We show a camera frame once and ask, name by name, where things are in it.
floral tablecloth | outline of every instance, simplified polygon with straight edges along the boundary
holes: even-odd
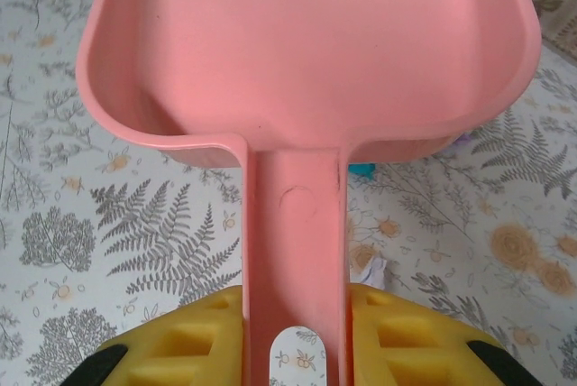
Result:
[[[90,3],[0,0],[2,386],[59,384],[103,340],[241,282],[240,171],[124,143],[82,106]],[[350,177],[352,272],[384,258],[391,291],[493,334],[545,384],[575,384],[576,190],[577,69],[544,48],[529,90],[467,143]],[[200,247],[192,279],[167,273],[166,224]],[[270,384],[324,384],[324,356],[290,329]]]

square hole in foam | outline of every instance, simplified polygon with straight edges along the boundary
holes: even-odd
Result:
[[[378,328],[382,348],[437,347],[430,324],[414,317],[394,318],[381,323]]]
[[[128,386],[190,386],[194,375],[183,370],[139,370],[128,376]]]
[[[428,363],[388,362],[397,386],[457,386],[449,366],[433,358]]]
[[[151,357],[208,356],[215,340],[209,325],[179,325],[154,346]]]

orange flower print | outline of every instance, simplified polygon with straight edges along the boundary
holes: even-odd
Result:
[[[559,105],[559,112],[562,114],[573,114],[571,107],[567,105]]]
[[[303,368],[305,370],[307,369],[312,369],[313,371],[316,371],[316,367],[315,364],[313,363],[313,361],[315,360],[315,356],[309,356],[306,353],[301,352],[300,350],[297,349],[298,352],[298,356],[297,356],[297,365],[299,368]]]
[[[525,103],[529,106],[532,106],[533,108],[538,108],[539,104],[535,101],[535,98],[532,96],[526,97],[525,98]]]
[[[112,152],[109,152],[108,159],[110,160],[108,163],[100,165],[96,169],[108,174],[123,170],[131,160],[131,156],[128,154],[128,147],[125,147],[120,153],[112,154]]]
[[[394,239],[395,237],[399,237],[401,234],[401,227],[400,224],[396,221],[390,219],[390,216],[387,219],[379,221],[379,232],[388,237],[389,239]]]
[[[60,300],[67,300],[72,297],[72,290],[70,286],[66,283],[67,276],[64,277],[62,283],[54,282],[53,280],[50,281],[50,285],[55,288],[52,292],[52,300],[58,298]]]
[[[20,29],[8,32],[8,39],[16,41],[20,37]]]
[[[493,206],[488,199],[488,195],[482,196],[477,194],[477,207],[485,216],[490,216],[497,218],[497,212],[500,211],[499,208]]]
[[[541,344],[541,338],[536,334],[529,332],[530,327],[514,327],[513,340],[519,345],[537,347]]]
[[[537,268],[537,276],[552,293],[560,296],[572,296],[575,293],[575,283],[569,271],[559,262],[542,262]]]
[[[349,256],[351,258],[351,264],[353,266],[353,270],[356,273],[361,273],[367,264],[371,261],[372,257],[377,255],[378,252],[372,246],[367,244],[360,244],[355,248],[351,249]]]
[[[82,185],[82,178],[75,177],[75,176],[68,176],[62,178],[62,187],[66,189],[70,189],[76,192],[76,195],[80,193],[84,186]]]
[[[565,235],[564,237],[559,237],[557,239],[557,248],[567,255],[572,257],[577,257],[577,239]]]
[[[36,46],[38,46],[38,48],[48,48],[48,47],[52,46],[55,41],[56,41],[56,36],[54,34],[47,34],[46,36],[42,36],[38,40],[38,42],[36,43]]]
[[[10,66],[12,63],[12,54],[0,54],[0,65]]]
[[[426,253],[429,253],[432,262],[440,262],[444,257],[450,257],[448,253],[442,253],[439,251],[441,249],[441,242],[439,240],[436,241],[435,249],[429,248],[425,249]]]
[[[234,226],[236,225],[236,221],[234,220],[235,215],[236,212],[233,212],[231,215],[229,215],[228,212],[226,211],[224,212],[223,229],[225,231],[234,228]]]
[[[539,258],[533,236],[520,225],[497,228],[490,240],[490,249],[497,260],[516,271],[526,271]]]

gray fern pattern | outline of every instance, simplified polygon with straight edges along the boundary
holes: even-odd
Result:
[[[0,308],[0,360],[11,361],[22,354],[22,336],[14,332],[19,323],[9,309]]]
[[[63,215],[51,207],[46,216],[34,212],[23,223],[22,264],[50,267],[62,264],[70,271],[88,271],[96,238],[88,219],[79,222],[76,215]]]
[[[553,69],[539,69],[535,78],[552,96],[564,102],[577,102],[577,87],[565,84],[559,74]]]
[[[147,179],[130,195],[128,185],[120,189],[91,190],[98,204],[96,214],[101,216],[98,228],[112,226],[102,242],[112,241],[105,255],[138,253],[116,265],[108,274],[139,272],[127,288],[128,294],[144,290],[176,294],[180,304],[226,287],[240,271],[219,274],[219,268],[236,250],[236,239],[228,248],[211,254],[214,241],[212,208],[207,207],[203,223],[193,233],[190,229],[188,192],[190,185],[182,186],[169,200],[169,182],[165,181],[147,199],[151,180]]]
[[[28,358],[33,386],[58,385],[104,341],[114,338],[116,327],[95,308],[49,318],[40,333],[44,339],[38,352]]]
[[[537,124],[532,121],[533,135],[527,139],[521,123],[511,109],[497,120],[476,130],[472,154],[496,153],[482,164],[482,168],[501,167],[499,180],[507,183],[525,180],[543,186],[545,196],[558,188],[563,199],[572,194],[572,179],[577,167],[565,168],[568,146],[551,153],[551,147]]]
[[[521,362],[521,354],[517,345],[511,342],[503,327],[490,324],[477,298],[457,296],[456,300],[451,300],[449,287],[442,278],[435,275],[426,276],[423,273],[417,273],[411,279],[417,283],[420,291],[429,296],[431,308],[446,316],[466,320],[471,325],[493,335]]]

scoop handle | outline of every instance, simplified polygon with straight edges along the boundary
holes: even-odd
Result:
[[[327,384],[345,386],[346,162],[338,149],[259,152],[245,171],[243,385],[268,385],[274,339],[306,326],[325,345]]]

